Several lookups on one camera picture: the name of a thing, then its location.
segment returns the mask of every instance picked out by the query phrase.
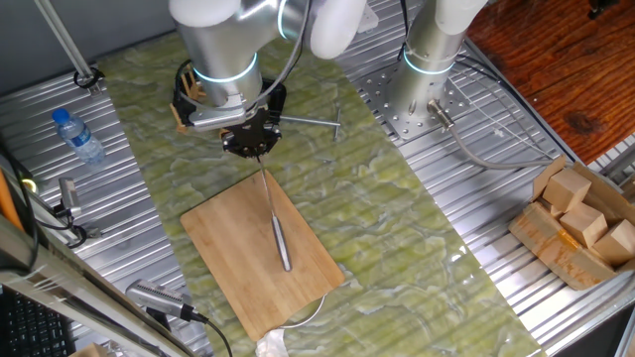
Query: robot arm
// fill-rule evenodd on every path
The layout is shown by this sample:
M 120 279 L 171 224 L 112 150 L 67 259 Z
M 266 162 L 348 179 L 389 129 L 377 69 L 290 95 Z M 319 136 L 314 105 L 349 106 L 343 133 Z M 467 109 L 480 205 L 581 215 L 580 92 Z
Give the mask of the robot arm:
M 282 37 L 319 58 L 333 59 L 352 41 L 365 4 L 366 0 L 170 0 L 194 71 L 213 104 L 191 113 L 190 124 L 198 131 L 227 129 L 224 149 L 232 153 L 267 153 L 281 136 L 279 119 L 269 115 L 263 90 L 282 93 L 278 102 L 283 103 L 285 92 L 263 81 L 257 52 Z

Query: white tissue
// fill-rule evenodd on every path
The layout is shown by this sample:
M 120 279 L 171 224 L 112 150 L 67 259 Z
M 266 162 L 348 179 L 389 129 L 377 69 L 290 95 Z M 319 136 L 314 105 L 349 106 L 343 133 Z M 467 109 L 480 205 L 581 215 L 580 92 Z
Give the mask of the white tissue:
M 285 346 L 285 330 L 277 329 L 267 332 L 256 344 L 257 357 L 289 357 Z

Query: cardboard box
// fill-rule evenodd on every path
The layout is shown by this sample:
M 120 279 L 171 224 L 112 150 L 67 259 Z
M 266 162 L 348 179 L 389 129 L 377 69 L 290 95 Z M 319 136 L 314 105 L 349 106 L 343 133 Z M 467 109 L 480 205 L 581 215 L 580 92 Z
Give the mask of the cardboard box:
M 536 202 L 549 178 L 560 172 L 565 163 L 565 157 L 557 158 L 534 179 L 531 203 L 511 222 L 509 230 L 570 287 L 584 290 L 621 272 L 635 270 L 635 259 L 613 269 L 579 244 L 542 204 Z M 635 224 L 635 207 L 610 184 L 582 164 L 575 163 L 573 170 L 591 181 L 583 202 L 602 212 L 609 227 L 623 219 Z

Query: plastic water bottle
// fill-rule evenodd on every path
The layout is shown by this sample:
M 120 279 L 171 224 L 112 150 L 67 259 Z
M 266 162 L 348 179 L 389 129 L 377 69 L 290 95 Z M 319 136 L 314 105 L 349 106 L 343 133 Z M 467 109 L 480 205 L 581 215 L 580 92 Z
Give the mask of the plastic water bottle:
M 52 116 L 58 126 L 58 135 L 72 147 L 80 160 L 89 165 L 103 161 L 105 154 L 101 143 L 90 134 L 81 118 L 68 114 L 63 108 L 54 111 Z

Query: bottle cap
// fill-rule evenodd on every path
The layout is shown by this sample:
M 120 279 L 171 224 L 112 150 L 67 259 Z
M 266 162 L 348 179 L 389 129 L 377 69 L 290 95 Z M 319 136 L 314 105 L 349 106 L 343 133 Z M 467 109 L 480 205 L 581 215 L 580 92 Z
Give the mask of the bottle cap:
M 53 120 L 58 124 L 63 124 L 67 122 L 68 119 L 70 119 L 70 114 L 68 114 L 68 111 L 64 108 L 57 109 L 51 116 L 53 117 Z

